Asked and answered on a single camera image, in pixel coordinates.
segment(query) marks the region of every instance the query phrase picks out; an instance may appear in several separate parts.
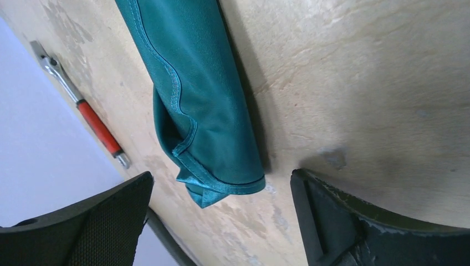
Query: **red handle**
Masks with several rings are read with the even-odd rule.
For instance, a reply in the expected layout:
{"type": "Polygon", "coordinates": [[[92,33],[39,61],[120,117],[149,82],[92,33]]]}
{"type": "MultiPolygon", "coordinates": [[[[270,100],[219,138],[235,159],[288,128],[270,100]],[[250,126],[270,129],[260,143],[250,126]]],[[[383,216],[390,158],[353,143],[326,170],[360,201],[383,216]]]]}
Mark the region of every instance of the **red handle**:
{"type": "Polygon", "coordinates": [[[116,139],[111,135],[111,132],[109,132],[108,128],[105,126],[105,124],[103,124],[91,106],[85,100],[82,100],[77,103],[76,107],[80,111],[81,115],[83,115],[83,118],[86,120],[88,125],[90,125],[91,129],[93,129],[95,135],[106,147],[106,149],[114,157],[122,153],[121,146],[119,146],[116,139]]]}

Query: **ratchet wrench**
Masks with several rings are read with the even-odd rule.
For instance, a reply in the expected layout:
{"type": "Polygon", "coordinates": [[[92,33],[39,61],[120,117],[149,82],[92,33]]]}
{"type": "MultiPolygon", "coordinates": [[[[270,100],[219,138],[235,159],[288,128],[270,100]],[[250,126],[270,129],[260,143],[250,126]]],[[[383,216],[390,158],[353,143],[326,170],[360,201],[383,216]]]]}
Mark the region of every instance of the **ratchet wrench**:
{"type": "Polygon", "coordinates": [[[131,163],[124,153],[124,150],[122,150],[121,146],[118,144],[111,132],[109,132],[105,124],[83,98],[77,87],[71,82],[59,60],[53,56],[49,56],[39,42],[33,41],[29,44],[33,48],[40,66],[64,87],[65,91],[74,101],[77,109],[80,111],[88,125],[90,125],[93,132],[95,132],[98,139],[103,143],[111,155],[116,158],[125,169],[128,169],[131,163]]]}

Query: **white wall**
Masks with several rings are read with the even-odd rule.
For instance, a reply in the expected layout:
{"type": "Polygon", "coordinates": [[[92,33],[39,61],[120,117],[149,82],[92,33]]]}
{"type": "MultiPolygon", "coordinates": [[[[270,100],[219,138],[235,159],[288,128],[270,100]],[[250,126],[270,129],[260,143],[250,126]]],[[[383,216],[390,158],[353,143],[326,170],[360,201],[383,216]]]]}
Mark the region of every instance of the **white wall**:
{"type": "MultiPolygon", "coordinates": [[[[0,226],[39,216],[123,181],[0,18],[0,226]]],[[[177,265],[145,226],[134,265],[177,265]]]]}

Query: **beige surface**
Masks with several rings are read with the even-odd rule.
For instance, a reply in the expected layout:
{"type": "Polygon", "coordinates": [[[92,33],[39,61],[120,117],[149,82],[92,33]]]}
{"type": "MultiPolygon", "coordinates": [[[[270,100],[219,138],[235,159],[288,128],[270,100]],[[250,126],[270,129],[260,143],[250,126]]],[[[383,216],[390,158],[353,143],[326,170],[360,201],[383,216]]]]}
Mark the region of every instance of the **beige surface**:
{"type": "Polygon", "coordinates": [[[134,161],[127,176],[153,173],[151,207],[203,265],[306,265],[289,188],[299,166],[400,214],[470,227],[470,2],[222,6],[268,185],[201,210],[157,143],[151,80],[114,2],[0,0],[22,41],[58,54],[134,161]]]}

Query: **green cloth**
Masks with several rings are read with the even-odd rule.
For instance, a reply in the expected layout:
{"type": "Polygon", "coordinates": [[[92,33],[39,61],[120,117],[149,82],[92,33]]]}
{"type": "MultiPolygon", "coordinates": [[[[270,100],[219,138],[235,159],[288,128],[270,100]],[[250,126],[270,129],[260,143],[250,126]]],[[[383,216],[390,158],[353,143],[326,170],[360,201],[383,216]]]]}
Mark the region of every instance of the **green cloth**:
{"type": "Polygon", "coordinates": [[[262,190],[264,172],[217,1],[116,3],[154,82],[155,128],[181,169],[176,180],[201,208],[262,190]]]}

